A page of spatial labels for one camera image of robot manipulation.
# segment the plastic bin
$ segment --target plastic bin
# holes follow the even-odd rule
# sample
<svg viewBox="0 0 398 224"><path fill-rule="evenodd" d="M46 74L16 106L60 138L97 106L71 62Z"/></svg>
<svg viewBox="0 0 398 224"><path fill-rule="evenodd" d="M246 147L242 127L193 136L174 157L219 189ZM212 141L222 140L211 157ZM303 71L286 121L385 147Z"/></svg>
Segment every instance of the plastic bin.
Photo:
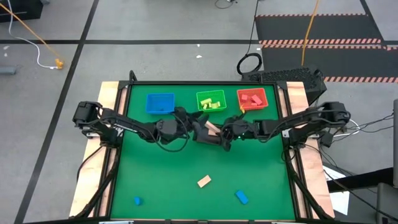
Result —
<svg viewBox="0 0 398 224"><path fill-rule="evenodd" d="M243 107L244 110L260 110L268 106L268 101L267 101L267 96L266 96L266 91L263 88L252 88L252 89L246 89L246 90L238 90L238 101L239 101L239 108ZM248 100L244 102L242 100L242 95L245 94L248 96ZM253 95L257 95L262 103L257 106L252 106L252 100L251 97Z"/></svg>
<svg viewBox="0 0 398 224"><path fill-rule="evenodd" d="M146 112L169 114L174 111L174 93L152 93L147 95Z"/></svg>
<svg viewBox="0 0 398 224"><path fill-rule="evenodd" d="M202 100L209 99L209 98L211 99L211 101L213 103L216 103L217 101L219 101L220 107L219 108L203 109L200 102ZM204 112L214 112L214 111L225 110L226 101L225 101L224 90L203 91L203 92L197 93L197 105L198 105L198 110L204 111Z"/></svg>

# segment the white paper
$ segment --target white paper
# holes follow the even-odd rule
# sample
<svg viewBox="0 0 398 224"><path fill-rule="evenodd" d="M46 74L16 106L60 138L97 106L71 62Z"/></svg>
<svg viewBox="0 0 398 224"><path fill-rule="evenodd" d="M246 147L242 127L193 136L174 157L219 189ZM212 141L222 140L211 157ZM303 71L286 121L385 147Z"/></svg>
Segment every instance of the white paper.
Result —
<svg viewBox="0 0 398 224"><path fill-rule="evenodd" d="M344 174L340 174L332 169L323 166L324 172L327 172L334 179L346 177ZM328 175L325 174L326 180L331 180ZM333 209L344 215L348 214L348 203L349 203L349 192L335 192L330 194L331 205Z"/></svg>

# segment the red block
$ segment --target red block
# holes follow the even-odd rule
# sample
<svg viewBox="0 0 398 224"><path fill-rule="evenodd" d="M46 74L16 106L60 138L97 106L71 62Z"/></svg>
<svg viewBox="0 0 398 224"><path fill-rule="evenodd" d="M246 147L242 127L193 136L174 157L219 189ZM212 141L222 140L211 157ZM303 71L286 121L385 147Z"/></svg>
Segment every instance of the red block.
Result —
<svg viewBox="0 0 398 224"><path fill-rule="evenodd" d="M260 98L257 95L254 95L251 97L251 99L257 103L257 105L261 105L262 101L260 100Z"/></svg>
<svg viewBox="0 0 398 224"><path fill-rule="evenodd" d="M248 100L248 96L245 95L245 94L242 94L241 99L242 99L243 101L246 101L246 100Z"/></svg>

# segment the gray concrete floor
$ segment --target gray concrete floor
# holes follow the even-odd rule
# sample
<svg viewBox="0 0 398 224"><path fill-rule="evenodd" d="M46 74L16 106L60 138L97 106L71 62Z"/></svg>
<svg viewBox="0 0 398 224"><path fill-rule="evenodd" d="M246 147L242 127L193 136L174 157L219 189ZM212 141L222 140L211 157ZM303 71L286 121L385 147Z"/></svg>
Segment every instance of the gray concrete floor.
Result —
<svg viewBox="0 0 398 224"><path fill-rule="evenodd" d="M27 21L45 39L78 40L93 0L51 0L42 18ZM367 0L387 40L398 40L394 0ZM258 14L311 13L315 0L265 0ZM248 39L255 0L239 1L219 10L214 0L99 0L88 39L169 40ZM364 12L359 0L321 0L319 13ZM0 24L0 39L10 39L8 24ZM33 38L16 22L13 33ZM76 45L55 45L70 65ZM41 62L53 64L44 46ZM247 45L85 45L56 127L49 153L34 191L25 222L68 217L75 176L86 139L73 127L71 118L82 100L95 101L103 81L125 80L133 69L140 80L239 80L236 63ZM0 217L13 223L42 146L61 92L64 70L46 70L35 64L31 45L0 45L0 65L18 65L14 76L0 77ZM249 70L255 61L248 61ZM322 101L341 101L353 119L365 123L392 112L398 98L396 84L327 83ZM378 129L391 122L375 124ZM364 173L392 165L392 130L360 133L337 142L326 151L338 165Z"/></svg>

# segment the yellow cable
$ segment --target yellow cable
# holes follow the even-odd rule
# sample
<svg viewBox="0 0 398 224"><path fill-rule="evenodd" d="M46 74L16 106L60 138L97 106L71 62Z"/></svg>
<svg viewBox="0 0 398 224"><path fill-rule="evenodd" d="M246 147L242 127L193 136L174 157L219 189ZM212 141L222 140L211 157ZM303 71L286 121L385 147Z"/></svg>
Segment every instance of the yellow cable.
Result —
<svg viewBox="0 0 398 224"><path fill-rule="evenodd" d="M315 5L315 9L313 9L311 20L310 20L310 24L308 25L307 33L305 34L303 52L302 52L302 55L301 55L301 66L304 65L305 46L307 44L308 35L310 34L313 18L315 17L315 15L317 14L317 11L318 11L318 4L319 4L319 0L317 0L317 3Z"/></svg>
<svg viewBox="0 0 398 224"><path fill-rule="evenodd" d="M53 52L55 54L55 56L57 56L58 58L62 58L53 48L51 48L49 45L47 45L47 43L41 39L31 28L29 28L28 25L26 25L18 16L16 16L14 13L12 13L6 6L4 6L3 4L0 3L0 6L6 10L10 15L14 16L14 18L16 18L19 22L21 22L22 25L24 25L24 27L29 30L36 38L38 38L51 52ZM61 61L60 59L55 59L55 63L57 64L58 69L61 69L63 66L63 60Z"/></svg>

